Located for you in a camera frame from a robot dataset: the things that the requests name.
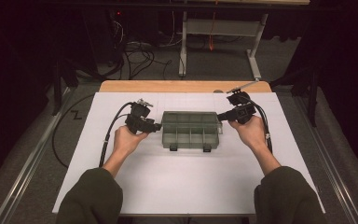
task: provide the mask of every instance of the plastic box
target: plastic box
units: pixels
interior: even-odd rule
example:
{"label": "plastic box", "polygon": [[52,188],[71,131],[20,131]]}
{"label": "plastic box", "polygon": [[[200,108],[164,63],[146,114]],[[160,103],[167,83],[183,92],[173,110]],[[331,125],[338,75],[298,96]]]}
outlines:
{"label": "plastic box", "polygon": [[202,148],[211,152],[219,145],[222,123],[215,112],[165,111],[162,116],[162,145],[178,148]]}

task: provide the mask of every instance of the person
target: person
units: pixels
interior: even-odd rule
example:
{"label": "person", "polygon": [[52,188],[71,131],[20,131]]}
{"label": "person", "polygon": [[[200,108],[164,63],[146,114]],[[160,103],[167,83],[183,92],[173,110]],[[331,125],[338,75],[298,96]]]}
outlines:
{"label": "person", "polygon": [[[245,124],[229,121],[257,158],[264,178],[255,189],[258,224],[327,223],[316,193],[302,174],[281,166],[270,153],[263,121],[252,116]],[[115,131],[114,150],[102,168],[86,171],[62,200],[57,223],[116,223],[123,201],[115,177],[128,156],[148,133],[133,134],[126,126]]]}

